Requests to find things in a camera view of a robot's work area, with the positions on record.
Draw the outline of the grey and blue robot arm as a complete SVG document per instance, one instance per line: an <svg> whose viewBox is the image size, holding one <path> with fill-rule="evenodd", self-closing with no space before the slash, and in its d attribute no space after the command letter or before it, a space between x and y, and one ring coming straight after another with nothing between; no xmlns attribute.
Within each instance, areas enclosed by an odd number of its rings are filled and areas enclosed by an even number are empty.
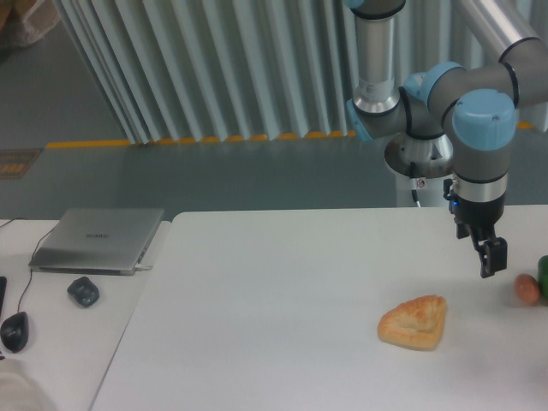
<svg viewBox="0 0 548 411"><path fill-rule="evenodd" d="M357 136L392 135L386 163L412 182L440 178L458 238L469 238L482 277L507 266L495 232L503 215L519 109L547 100L547 47L508 1L456 1L455 9L494 63L466 69L440 63L395 78L395 22L402 1L349 1L359 83L347 103Z"/></svg>

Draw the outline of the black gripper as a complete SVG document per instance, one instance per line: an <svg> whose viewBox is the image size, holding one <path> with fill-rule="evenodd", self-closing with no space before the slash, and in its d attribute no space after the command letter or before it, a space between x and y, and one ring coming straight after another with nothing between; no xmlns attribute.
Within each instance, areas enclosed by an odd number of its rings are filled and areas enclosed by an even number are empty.
<svg viewBox="0 0 548 411"><path fill-rule="evenodd" d="M506 179L482 183L448 178L444 180L443 196L456 223L456 238L472 237L479 255L480 276L488 278L506 270L508 243L496 237L494 229L503 215Z"/></svg>

